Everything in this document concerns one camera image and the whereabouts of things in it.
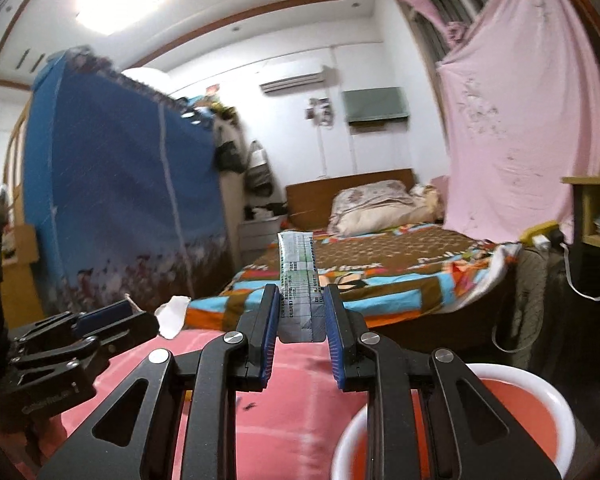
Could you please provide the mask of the checkered bag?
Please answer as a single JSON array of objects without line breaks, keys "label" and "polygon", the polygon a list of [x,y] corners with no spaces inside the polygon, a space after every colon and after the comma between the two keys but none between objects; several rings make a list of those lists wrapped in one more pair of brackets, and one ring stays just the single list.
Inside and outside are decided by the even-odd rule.
[{"label": "checkered bag", "polygon": [[516,307],[510,332],[513,366],[542,370],[558,339],[564,296],[562,253],[524,248],[516,272]]}]

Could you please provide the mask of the wooden headboard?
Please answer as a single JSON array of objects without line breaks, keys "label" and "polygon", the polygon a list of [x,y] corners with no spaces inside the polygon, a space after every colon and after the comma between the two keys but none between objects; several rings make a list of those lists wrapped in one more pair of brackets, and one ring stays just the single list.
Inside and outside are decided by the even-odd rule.
[{"label": "wooden headboard", "polygon": [[416,183],[411,168],[404,168],[287,185],[287,220],[294,228],[302,231],[326,228],[332,212],[332,201],[339,192],[383,180],[398,180],[407,188]]}]

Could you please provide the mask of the grey carton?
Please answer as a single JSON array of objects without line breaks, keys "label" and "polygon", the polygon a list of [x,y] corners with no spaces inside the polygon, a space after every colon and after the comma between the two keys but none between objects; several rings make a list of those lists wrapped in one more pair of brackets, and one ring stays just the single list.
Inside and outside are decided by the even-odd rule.
[{"label": "grey carton", "polygon": [[324,341],[325,305],[318,279],[312,233],[280,232],[278,252],[279,340],[284,344]]}]

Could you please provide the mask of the wooden cabinet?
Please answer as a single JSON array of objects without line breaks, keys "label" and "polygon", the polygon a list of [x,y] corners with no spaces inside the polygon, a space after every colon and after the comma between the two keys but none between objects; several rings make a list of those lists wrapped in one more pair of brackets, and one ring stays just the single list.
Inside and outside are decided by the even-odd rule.
[{"label": "wooden cabinet", "polygon": [[32,264],[40,258],[34,226],[18,224],[6,232],[2,256],[1,297],[8,327],[42,320],[44,313],[32,273]]}]

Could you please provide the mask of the green covered wall unit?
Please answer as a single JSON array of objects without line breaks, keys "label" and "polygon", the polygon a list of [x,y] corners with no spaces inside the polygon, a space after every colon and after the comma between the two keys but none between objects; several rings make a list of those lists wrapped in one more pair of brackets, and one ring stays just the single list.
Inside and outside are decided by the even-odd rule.
[{"label": "green covered wall unit", "polygon": [[410,117],[399,87],[349,90],[342,94],[347,123],[400,122]]}]

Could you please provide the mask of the white nightstand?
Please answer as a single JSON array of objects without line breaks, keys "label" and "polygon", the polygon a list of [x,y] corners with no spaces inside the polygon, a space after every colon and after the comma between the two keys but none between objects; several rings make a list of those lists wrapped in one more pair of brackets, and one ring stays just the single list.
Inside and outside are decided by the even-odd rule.
[{"label": "white nightstand", "polygon": [[253,263],[277,240],[285,216],[248,220],[238,224],[238,247],[242,265]]}]

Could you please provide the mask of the orange trash bin white rim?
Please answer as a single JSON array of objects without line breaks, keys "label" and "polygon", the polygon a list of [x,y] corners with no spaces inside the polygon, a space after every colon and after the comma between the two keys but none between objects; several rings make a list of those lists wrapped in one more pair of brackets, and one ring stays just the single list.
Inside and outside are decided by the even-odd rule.
[{"label": "orange trash bin white rim", "polygon": [[[468,367],[524,427],[565,478],[576,448],[576,422],[565,398],[549,382],[520,368],[489,363]],[[343,431],[330,466],[333,479],[363,479],[367,408]]]}]

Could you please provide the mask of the blue fabric wardrobe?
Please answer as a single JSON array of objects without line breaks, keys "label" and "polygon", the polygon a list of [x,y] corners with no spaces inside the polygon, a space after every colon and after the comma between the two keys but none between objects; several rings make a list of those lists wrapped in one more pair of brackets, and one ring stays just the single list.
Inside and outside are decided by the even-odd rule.
[{"label": "blue fabric wardrobe", "polygon": [[233,263],[215,148],[209,116],[87,47],[53,54],[33,83],[22,163],[43,310],[217,294]]}]

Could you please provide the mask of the pink hanging sheet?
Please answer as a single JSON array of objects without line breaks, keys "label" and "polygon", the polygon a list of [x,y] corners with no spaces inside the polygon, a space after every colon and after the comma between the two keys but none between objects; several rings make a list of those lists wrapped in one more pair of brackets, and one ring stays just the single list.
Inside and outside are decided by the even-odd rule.
[{"label": "pink hanging sheet", "polygon": [[489,0],[437,67],[451,175],[444,225],[504,243],[556,221],[600,174],[600,66],[569,0]]}]

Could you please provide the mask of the black handbag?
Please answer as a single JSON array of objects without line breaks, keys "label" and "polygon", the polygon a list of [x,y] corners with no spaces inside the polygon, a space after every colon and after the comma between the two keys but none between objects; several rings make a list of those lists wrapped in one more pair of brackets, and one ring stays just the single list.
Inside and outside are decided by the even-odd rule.
[{"label": "black handbag", "polygon": [[215,118],[213,123],[215,140],[214,163],[219,172],[243,174],[246,171],[246,148],[242,130],[232,122]]}]

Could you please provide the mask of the yellow power strip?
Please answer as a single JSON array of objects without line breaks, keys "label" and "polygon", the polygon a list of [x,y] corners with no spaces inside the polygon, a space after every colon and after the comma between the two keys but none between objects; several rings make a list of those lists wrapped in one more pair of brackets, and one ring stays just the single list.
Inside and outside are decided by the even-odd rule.
[{"label": "yellow power strip", "polygon": [[552,248],[562,246],[565,237],[557,221],[547,221],[526,229],[519,241],[541,252],[548,252]]}]

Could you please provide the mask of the white air conditioner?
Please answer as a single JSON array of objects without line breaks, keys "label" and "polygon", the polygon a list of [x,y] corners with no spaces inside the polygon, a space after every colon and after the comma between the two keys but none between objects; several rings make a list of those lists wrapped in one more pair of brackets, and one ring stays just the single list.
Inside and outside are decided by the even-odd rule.
[{"label": "white air conditioner", "polygon": [[267,73],[259,80],[259,88],[265,94],[278,93],[287,90],[324,84],[332,69],[329,66],[320,65],[316,70],[308,72],[294,72],[275,75]]}]

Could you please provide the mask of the colourful bed cover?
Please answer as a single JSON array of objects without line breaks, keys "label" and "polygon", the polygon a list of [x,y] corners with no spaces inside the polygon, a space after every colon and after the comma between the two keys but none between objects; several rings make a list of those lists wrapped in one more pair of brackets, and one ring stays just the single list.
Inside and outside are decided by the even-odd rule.
[{"label": "colourful bed cover", "polygon": [[[344,305],[373,327],[468,306],[500,284],[520,248],[519,243],[474,240],[433,223],[350,237],[313,233],[320,283],[338,286]],[[242,268],[218,296],[192,300],[184,325],[232,330],[243,313],[260,304],[269,284],[280,284],[277,243]]]}]

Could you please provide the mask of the pink plaid quilt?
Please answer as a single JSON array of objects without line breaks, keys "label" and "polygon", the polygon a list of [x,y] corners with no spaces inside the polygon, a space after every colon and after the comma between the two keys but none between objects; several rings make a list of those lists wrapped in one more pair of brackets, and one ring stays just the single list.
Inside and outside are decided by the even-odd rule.
[{"label": "pink plaid quilt", "polygon": [[[95,408],[148,354],[166,348],[178,356],[200,350],[216,330],[183,330],[116,356],[95,380],[93,399],[56,416],[38,434],[48,460]],[[239,479],[328,479],[338,441],[365,405],[363,393],[344,393],[332,377],[328,344],[276,344],[268,388],[236,398]]]}]

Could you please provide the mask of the grey handbag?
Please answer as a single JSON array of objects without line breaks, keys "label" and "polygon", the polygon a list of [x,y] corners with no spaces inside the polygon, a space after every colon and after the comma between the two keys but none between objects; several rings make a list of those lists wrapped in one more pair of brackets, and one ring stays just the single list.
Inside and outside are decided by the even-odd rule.
[{"label": "grey handbag", "polygon": [[274,192],[268,155],[257,140],[253,140],[249,145],[244,182],[246,191],[253,196],[270,197]]}]

